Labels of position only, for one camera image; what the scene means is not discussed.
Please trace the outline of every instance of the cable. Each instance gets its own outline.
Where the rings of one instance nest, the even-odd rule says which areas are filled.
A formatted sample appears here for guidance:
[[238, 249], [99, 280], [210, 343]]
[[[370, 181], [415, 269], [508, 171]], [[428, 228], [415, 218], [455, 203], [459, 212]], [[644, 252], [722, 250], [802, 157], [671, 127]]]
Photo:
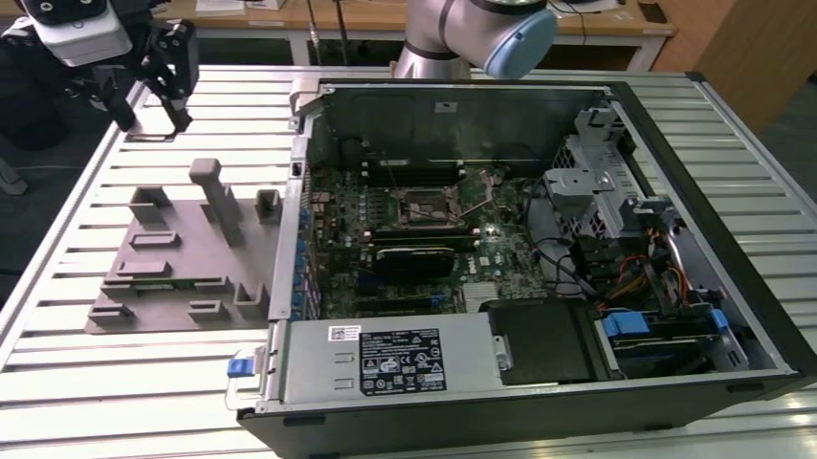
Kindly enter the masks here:
[[537, 191], [537, 188], [543, 186], [545, 187], [545, 179], [539, 179], [537, 183], [535, 184], [535, 186], [532, 187], [532, 194], [528, 197], [528, 203], [525, 203], [525, 213], [523, 213], [523, 218], [524, 221], [523, 223], [528, 225], [528, 221], [529, 221], [529, 214], [532, 213], [532, 203], [535, 202], [535, 191]]
[[543, 252], [540, 248], [536, 248], [536, 251], [540, 254], [540, 257], [556, 267], [557, 272], [561, 271], [573, 279], [573, 281], [576, 281], [579, 288], [583, 289], [583, 292], [588, 296], [601, 297], [601, 294], [599, 293], [597, 289], [593, 288], [593, 286], [585, 281], [585, 279], [583, 279], [572, 270], [569, 270], [565, 266], [563, 266], [563, 264], [557, 260], [555, 260], [553, 257], [551, 257], [551, 255]]
[[644, 260], [645, 258], [647, 258], [645, 255], [635, 255], [635, 256], [629, 256], [628, 258], [625, 258], [625, 261], [623, 261], [623, 266], [620, 266], [619, 268], [619, 281], [620, 282], [625, 280], [625, 268], [628, 267], [628, 263], [635, 260]]
[[[608, 297], [608, 300], [616, 299], [621, 295], [632, 293], [633, 291], [644, 287], [647, 284], [648, 284], [648, 276], [645, 274], [641, 274], [639, 277], [636, 277], [629, 282], [629, 284], [625, 287], [623, 287], [611, 297]], [[603, 311], [608, 309], [608, 301], [601, 302], [601, 304], [599, 305], [599, 309]]]
[[346, 34], [346, 21], [344, 20], [344, 7], [341, 6], [341, 0], [336, 0], [336, 14], [337, 24], [341, 29], [341, 52], [344, 54], [344, 65], [349, 67], [349, 35]]
[[571, 241], [567, 237], [553, 237], [553, 236], [548, 236], [548, 237], [543, 237], [541, 240], [539, 240], [535, 243], [535, 247], [539, 248], [540, 244], [545, 241], [555, 241], [559, 242], [560, 244], [563, 244], [564, 246], [569, 246], [571, 244], [573, 244], [573, 241]]
[[[565, 11], [563, 9], [560, 9], [555, 3], [552, 1], [548, 1], [548, 3], [551, 4], [551, 6], [553, 7], [553, 9], [559, 12], [563, 12], [565, 14], [571, 14], [571, 11]], [[567, 3], [567, 5], [571, 7], [571, 9], [573, 10], [575, 14], [579, 14], [579, 19], [583, 23], [583, 46], [585, 46], [588, 44], [588, 27], [585, 26], [585, 14], [599, 14], [601, 11], [589, 11], [589, 12], [583, 12], [580, 10], [576, 9], [576, 7], [571, 4]]]
[[676, 277], [679, 278], [679, 295], [681, 295], [681, 302], [684, 303], [685, 306], [690, 305], [690, 297], [688, 297], [688, 285], [687, 285], [687, 275], [684, 274], [684, 272], [681, 270], [679, 270], [675, 267], [669, 267], [668, 268], [669, 271], [672, 271], [676, 274]]
[[316, 10], [312, 7], [312, 0], [306, 0], [306, 6], [309, 7], [309, 36], [312, 38], [312, 46], [316, 49], [316, 60], [318, 61], [318, 67], [324, 66], [321, 61], [321, 36], [318, 35], [318, 24], [316, 23]]
[[576, 295], [576, 294], [563, 294], [563, 293], [559, 292], [560, 285], [563, 285], [563, 284], [579, 285], [579, 283], [576, 283], [576, 282], [571, 282], [569, 280], [563, 280], [563, 271], [560, 270], [560, 266], [563, 266], [563, 261], [567, 258], [571, 258], [571, 254], [563, 255], [560, 257], [560, 259], [557, 260], [557, 280], [545, 280], [545, 284], [555, 284], [553, 285], [553, 290], [560, 295]]

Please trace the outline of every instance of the metal table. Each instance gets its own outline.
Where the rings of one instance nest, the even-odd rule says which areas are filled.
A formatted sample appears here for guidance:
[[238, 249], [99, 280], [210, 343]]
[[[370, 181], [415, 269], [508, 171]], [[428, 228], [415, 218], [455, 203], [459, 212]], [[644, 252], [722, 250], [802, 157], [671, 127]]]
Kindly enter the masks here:
[[[188, 170], [220, 158], [238, 197], [284, 191], [289, 89], [298, 77], [385, 77], [381, 68], [205, 67], [190, 99], [197, 121], [172, 143], [130, 142], [115, 127], [0, 315], [0, 449], [5, 458], [274, 457], [224, 405], [226, 361], [266, 330], [89, 336], [86, 314], [131, 221], [137, 185], [198, 198]], [[685, 75], [543, 72], [536, 79], [623, 79], [651, 110], [760, 273], [817, 343], [817, 207], [707, 83]], [[161, 110], [144, 87], [141, 110]], [[656, 177], [647, 165], [648, 177]], [[258, 380], [241, 380], [253, 389]], [[692, 425], [392, 455], [609, 458], [815, 457], [817, 393], [730, 408]]]

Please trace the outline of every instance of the floor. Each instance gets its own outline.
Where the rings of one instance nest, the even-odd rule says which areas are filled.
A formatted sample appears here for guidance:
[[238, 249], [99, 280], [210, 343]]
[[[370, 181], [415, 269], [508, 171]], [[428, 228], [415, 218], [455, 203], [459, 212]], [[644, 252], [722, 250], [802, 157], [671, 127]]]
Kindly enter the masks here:
[[[212, 64], [292, 64], [286, 46], [258, 40], [202, 40], [202, 62]], [[325, 45], [325, 65], [342, 64], [340, 48]], [[356, 44], [357, 65], [385, 65], [394, 59], [400, 46], [394, 43]], [[9, 63], [0, 56], [0, 88], [9, 78]], [[0, 110], [3, 92], [0, 91]], [[13, 292], [19, 274], [41, 245], [51, 221], [73, 190], [82, 167], [89, 161], [103, 136], [109, 121], [105, 113], [91, 109], [82, 100], [62, 100], [58, 110], [73, 133], [65, 142], [38, 152], [17, 148], [0, 135], [0, 152], [18, 168], [30, 188], [23, 196], [0, 193], [0, 307]], [[786, 112], [762, 135], [762, 141], [817, 199], [817, 83], [804, 85]]]

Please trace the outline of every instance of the warning label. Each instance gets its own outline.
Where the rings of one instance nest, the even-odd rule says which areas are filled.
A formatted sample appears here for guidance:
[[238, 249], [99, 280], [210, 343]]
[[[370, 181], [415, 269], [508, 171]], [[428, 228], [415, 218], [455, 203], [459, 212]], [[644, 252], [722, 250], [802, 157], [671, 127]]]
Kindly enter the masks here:
[[447, 390], [440, 330], [361, 333], [361, 391], [392, 395]]

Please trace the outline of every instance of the metal bracket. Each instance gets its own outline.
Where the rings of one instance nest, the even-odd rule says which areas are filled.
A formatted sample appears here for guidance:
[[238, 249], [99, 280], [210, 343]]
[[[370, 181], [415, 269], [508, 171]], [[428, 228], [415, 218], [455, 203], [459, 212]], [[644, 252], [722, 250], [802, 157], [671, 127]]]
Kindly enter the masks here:
[[[266, 346], [258, 346], [253, 349], [242, 349], [236, 353], [230, 361], [253, 359], [253, 376], [258, 376], [262, 373], [264, 368], [265, 349]], [[240, 379], [241, 378], [230, 378], [228, 380], [225, 406], [230, 411], [238, 411], [242, 408], [254, 406], [256, 402], [261, 400], [261, 393], [256, 393], [250, 396], [240, 395]]]
[[640, 220], [645, 216], [660, 216], [673, 208], [673, 202], [667, 197], [651, 197], [645, 199], [628, 199], [620, 208], [625, 225], [624, 231], [641, 230]]
[[495, 355], [500, 370], [509, 371], [513, 368], [513, 358], [507, 337], [495, 337]]
[[545, 186], [553, 205], [565, 218], [580, 218], [585, 215], [595, 195], [616, 189], [604, 171], [576, 168], [548, 170]]
[[616, 110], [605, 106], [580, 112], [576, 130], [583, 143], [616, 142], [625, 132], [625, 124]]
[[293, 116], [302, 117], [318, 105], [321, 99], [321, 80], [316, 78], [300, 78], [293, 81], [290, 88], [290, 109]]

